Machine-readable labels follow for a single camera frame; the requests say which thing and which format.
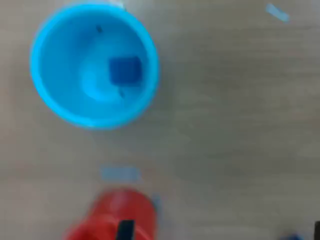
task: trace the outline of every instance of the light blue tape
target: light blue tape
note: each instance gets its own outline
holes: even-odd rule
[[[266,8],[266,12],[275,16],[276,18],[280,19],[283,22],[289,22],[290,16],[289,14],[281,11],[279,8],[275,7],[273,4],[269,3]]]
[[[141,179],[141,172],[132,166],[102,167],[101,177],[108,182],[136,183]]]
[[[161,202],[161,198],[158,194],[153,194],[151,196],[151,200],[154,204],[155,207],[155,211],[156,211],[156,215],[157,215],[157,221],[158,223],[161,222],[162,220],[162,202]]]

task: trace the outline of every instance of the cup rim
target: cup rim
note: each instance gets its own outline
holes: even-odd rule
[[[148,71],[146,78],[146,86],[140,97],[126,111],[116,114],[108,118],[90,118],[72,113],[65,107],[58,104],[48,93],[40,74],[40,56],[42,47],[47,37],[50,35],[54,27],[61,21],[71,19],[75,16],[85,13],[101,12],[109,16],[113,16],[125,24],[127,24],[140,38],[148,59]],[[89,129],[115,129],[138,118],[150,105],[159,82],[159,60],[156,47],[145,29],[145,27],[129,12],[124,9],[106,3],[82,3],[67,6],[47,21],[39,28],[35,35],[34,41],[30,49],[30,74],[38,94],[44,103],[53,110],[58,116],[65,121],[76,126]]]

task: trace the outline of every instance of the red cup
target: red cup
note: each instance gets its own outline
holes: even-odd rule
[[[73,228],[66,240],[116,240],[119,223],[134,221],[134,240],[155,240],[156,209],[152,201],[130,188],[104,192],[87,218]]]

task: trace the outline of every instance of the wooden surface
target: wooden surface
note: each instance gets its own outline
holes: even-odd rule
[[[127,0],[152,35],[161,86],[138,121],[73,127],[42,102],[29,47],[63,0],[2,0],[0,239],[58,240],[110,185],[141,169],[161,195],[160,240],[312,239],[320,220],[320,2]]]

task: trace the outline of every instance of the blue cup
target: blue cup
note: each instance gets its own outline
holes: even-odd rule
[[[45,22],[31,48],[30,72],[49,108],[94,129],[136,119],[159,82],[147,30],[124,9],[103,3],[69,6]]]

